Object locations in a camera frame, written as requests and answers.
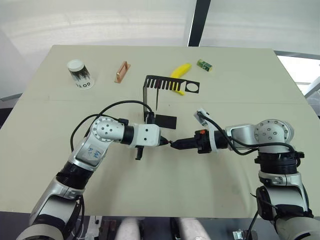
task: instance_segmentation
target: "black metal frame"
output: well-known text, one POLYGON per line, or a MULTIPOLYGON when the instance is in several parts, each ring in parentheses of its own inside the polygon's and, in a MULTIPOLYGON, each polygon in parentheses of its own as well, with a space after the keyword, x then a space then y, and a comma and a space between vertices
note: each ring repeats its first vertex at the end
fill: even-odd
POLYGON ((193 13, 188 47, 199 47, 211 0, 197 0, 193 13))

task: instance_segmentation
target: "gray floor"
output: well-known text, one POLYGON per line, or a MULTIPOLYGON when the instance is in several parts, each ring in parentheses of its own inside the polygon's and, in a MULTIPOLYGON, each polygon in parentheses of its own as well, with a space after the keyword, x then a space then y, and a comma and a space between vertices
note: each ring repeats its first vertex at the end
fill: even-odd
MULTIPOLYGON (((16 212, 0 212, 0 239, 14 240, 28 226, 29 214, 16 212)), ((123 217, 103 217, 103 220, 117 220, 120 223, 123 217)), ((212 240, 232 240, 232 232, 237 229, 247 229, 250 218, 199 218, 212 240)), ((89 217, 84 221, 88 226, 89 217)), ((169 217, 145 217, 142 220, 145 240, 170 240, 169 217)), ((273 226, 263 219, 257 219, 254 227, 259 240, 278 240, 273 226)))

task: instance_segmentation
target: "robotic arm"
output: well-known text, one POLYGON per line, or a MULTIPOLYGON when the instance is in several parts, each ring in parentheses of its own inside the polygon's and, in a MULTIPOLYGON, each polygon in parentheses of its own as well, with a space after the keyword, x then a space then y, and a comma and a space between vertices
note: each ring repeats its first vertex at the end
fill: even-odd
POLYGON ((65 240, 80 214, 79 196, 106 156, 111 143, 136 146, 159 146, 161 131, 155 124, 128 125, 101 116, 96 119, 87 137, 74 149, 63 169, 52 179, 31 212, 29 227, 17 240, 65 240))
POLYGON ((242 124, 222 130, 202 108, 194 116, 208 129, 196 131, 192 138, 172 142, 171 147, 197 148, 199 154, 230 148, 246 155, 258 150, 254 162, 260 164, 258 176, 263 184, 256 190, 259 215, 274 224, 282 240, 320 239, 320 222, 313 218, 301 174, 297 171, 304 154, 289 145, 294 136, 289 123, 268 119, 257 125, 242 124))

